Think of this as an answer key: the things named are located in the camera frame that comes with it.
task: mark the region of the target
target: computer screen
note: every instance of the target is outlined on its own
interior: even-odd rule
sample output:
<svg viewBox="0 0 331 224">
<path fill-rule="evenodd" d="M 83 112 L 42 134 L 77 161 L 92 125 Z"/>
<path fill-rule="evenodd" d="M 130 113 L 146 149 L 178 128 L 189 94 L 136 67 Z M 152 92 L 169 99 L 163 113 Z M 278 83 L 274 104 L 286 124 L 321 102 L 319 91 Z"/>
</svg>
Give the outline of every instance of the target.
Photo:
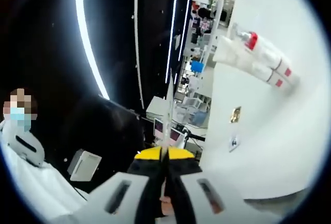
<svg viewBox="0 0 331 224">
<path fill-rule="evenodd" d="M 154 120 L 154 136 L 158 139 L 163 139 L 163 123 L 159 119 Z M 184 134 L 171 128 L 170 132 L 170 145 L 184 148 Z"/>
</svg>

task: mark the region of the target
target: yellow stripe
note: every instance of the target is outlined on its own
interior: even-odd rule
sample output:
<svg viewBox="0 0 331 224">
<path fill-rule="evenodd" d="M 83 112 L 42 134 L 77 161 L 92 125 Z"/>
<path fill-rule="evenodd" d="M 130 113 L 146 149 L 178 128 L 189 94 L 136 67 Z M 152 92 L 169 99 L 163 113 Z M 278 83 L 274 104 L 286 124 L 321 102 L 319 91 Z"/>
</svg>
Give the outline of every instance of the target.
<svg viewBox="0 0 331 224">
<path fill-rule="evenodd" d="M 169 158 L 170 159 L 194 158 L 194 155 L 192 153 L 190 153 L 188 150 L 170 146 L 169 147 Z"/>
<path fill-rule="evenodd" d="M 137 155 L 135 155 L 134 158 L 135 159 L 159 160 L 160 159 L 160 150 L 161 150 L 161 146 L 145 149 L 145 150 L 142 150 Z"/>
</svg>

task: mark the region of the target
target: small gold plate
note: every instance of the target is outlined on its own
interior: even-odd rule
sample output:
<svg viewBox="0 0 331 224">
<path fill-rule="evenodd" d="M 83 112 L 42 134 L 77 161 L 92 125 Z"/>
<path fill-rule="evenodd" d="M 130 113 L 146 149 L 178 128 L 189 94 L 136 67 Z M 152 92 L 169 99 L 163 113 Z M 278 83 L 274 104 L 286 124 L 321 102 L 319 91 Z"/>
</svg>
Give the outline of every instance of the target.
<svg viewBox="0 0 331 224">
<path fill-rule="evenodd" d="M 241 109 L 241 107 L 238 107 L 232 111 L 230 123 L 237 123 L 239 121 Z"/>
</svg>

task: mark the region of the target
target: face mask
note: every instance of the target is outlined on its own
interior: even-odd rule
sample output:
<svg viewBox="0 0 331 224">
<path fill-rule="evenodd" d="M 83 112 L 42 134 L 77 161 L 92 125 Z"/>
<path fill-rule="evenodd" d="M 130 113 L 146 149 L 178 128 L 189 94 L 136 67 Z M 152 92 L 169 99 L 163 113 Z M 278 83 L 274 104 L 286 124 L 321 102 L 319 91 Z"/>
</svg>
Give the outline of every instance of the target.
<svg viewBox="0 0 331 224">
<path fill-rule="evenodd" d="M 31 114 L 24 113 L 24 108 L 10 107 L 10 120 L 17 121 L 18 126 L 24 127 L 24 131 L 31 129 Z"/>
</svg>

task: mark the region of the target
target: monitor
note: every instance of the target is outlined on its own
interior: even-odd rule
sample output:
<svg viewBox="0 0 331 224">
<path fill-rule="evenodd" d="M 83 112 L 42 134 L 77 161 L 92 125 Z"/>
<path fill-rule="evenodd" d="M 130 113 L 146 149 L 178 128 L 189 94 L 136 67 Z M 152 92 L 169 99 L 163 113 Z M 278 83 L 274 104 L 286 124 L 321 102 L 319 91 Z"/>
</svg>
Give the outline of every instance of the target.
<svg viewBox="0 0 331 224">
<path fill-rule="evenodd" d="M 158 139 L 163 139 L 163 122 L 159 119 L 154 119 L 154 136 Z M 185 135 L 175 128 L 170 131 L 170 145 L 178 148 L 185 148 Z"/>
</svg>

